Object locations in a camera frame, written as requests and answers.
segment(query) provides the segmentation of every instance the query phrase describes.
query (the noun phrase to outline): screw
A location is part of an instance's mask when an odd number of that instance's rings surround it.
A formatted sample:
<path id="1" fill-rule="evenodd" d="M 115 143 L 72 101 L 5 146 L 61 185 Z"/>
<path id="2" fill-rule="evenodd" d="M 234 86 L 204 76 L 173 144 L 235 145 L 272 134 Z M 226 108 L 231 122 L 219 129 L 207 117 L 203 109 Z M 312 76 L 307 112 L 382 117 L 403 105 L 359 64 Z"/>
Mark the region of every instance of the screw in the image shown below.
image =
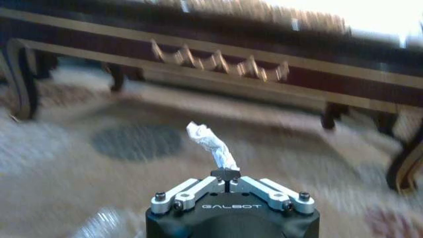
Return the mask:
<path id="1" fill-rule="evenodd" d="M 180 212 L 184 209 L 184 204 L 180 201 L 175 201 L 173 209 L 176 212 Z"/>
<path id="2" fill-rule="evenodd" d="M 310 200 L 310 193 L 308 192 L 299 192 L 299 200 L 304 201 L 304 202 L 308 202 Z"/>
<path id="3" fill-rule="evenodd" d="M 292 202 L 291 201 L 284 201 L 282 203 L 282 209 L 284 211 L 292 211 L 292 208 L 294 208 L 294 205 L 292 205 Z"/>
<path id="4" fill-rule="evenodd" d="M 165 200 L 165 192 L 156 192 L 155 199 L 157 202 L 164 201 Z"/>

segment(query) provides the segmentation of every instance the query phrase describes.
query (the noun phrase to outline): crumpled paper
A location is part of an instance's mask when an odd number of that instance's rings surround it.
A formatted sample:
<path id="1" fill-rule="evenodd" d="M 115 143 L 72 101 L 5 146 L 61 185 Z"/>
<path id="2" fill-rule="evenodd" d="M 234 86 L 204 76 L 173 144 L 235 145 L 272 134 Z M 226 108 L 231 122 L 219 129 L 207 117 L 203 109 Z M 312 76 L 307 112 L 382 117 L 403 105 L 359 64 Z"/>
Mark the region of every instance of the crumpled paper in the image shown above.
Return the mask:
<path id="1" fill-rule="evenodd" d="M 239 171 L 230 149 L 226 143 L 214 134 L 212 130 L 203 124 L 196 125 L 193 122 L 189 122 L 187 125 L 187 132 L 191 140 L 212 153 L 218 167 L 220 169 Z"/>

